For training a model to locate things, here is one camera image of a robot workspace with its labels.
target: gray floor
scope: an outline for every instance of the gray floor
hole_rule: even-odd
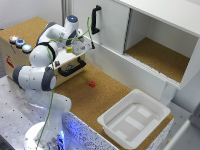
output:
[[[2,78],[5,75],[6,75],[6,73],[5,73],[5,69],[3,66],[3,61],[2,61],[1,53],[0,53],[0,78]]]

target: black handle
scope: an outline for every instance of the black handle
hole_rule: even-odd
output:
[[[58,68],[58,72],[60,73],[60,75],[62,75],[62,76],[64,76],[64,77],[67,77],[67,76],[73,74],[74,72],[78,71],[79,69],[85,67],[86,63],[85,63],[80,57],[78,57],[77,61],[78,61],[80,64],[79,64],[78,66],[72,68],[72,69],[67,70],[67,71],[63,71],[63,70],[61,69],[61,67]]]
[[[92,30],[92,34],[96,34],[98,32],[100,32],[99,29],[96,28],[96,13],[97,11],[101,10],[101,7],[100,6],[96,6],[96,8],[93,9],[92,11],[92,26],[91,26],[91,30]]]

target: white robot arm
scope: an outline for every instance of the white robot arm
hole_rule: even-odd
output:
[[[51,90],[56,85],[56,77],[52,68],[48,66],[55,60],[60,49],[71,45],[74,42],[74,40],[62,39],[71,39],[80,35],[81,31],[78,30],[78,26],[78,19],[75,16],[68,16],[64,27],[56,23],[49,23],[43,33],[39,36],[37,46],[29,56],[31,66],[17,66],[15,68],[13,80],[19,87],[25,89],[26,99],[30,104],[49,109],[52,96]],[[71,105],[71,100],[69,98],[63,95],[54,94],[51,113],[39,145],[41,150],[51,149],[49,143],[55,141],[63,130],[61,115],[64,112],[68,112]],[[42,128],[35,137],[29,137],[29,140],[25,142],[25,150],[28,150],[30,147],[36,147],[41,132]]]

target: cabinet door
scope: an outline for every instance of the cabinet door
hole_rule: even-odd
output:
[[[125,37],[129,19],[129,8],[113,0],[73,0],[73,15],[79,19],[79,28],[87,29],[87,19],[91,17],[96,5],[102,10],[97,12],[96,27],[100,32],[92,38],[97,43],[119,54],[124,51]]]

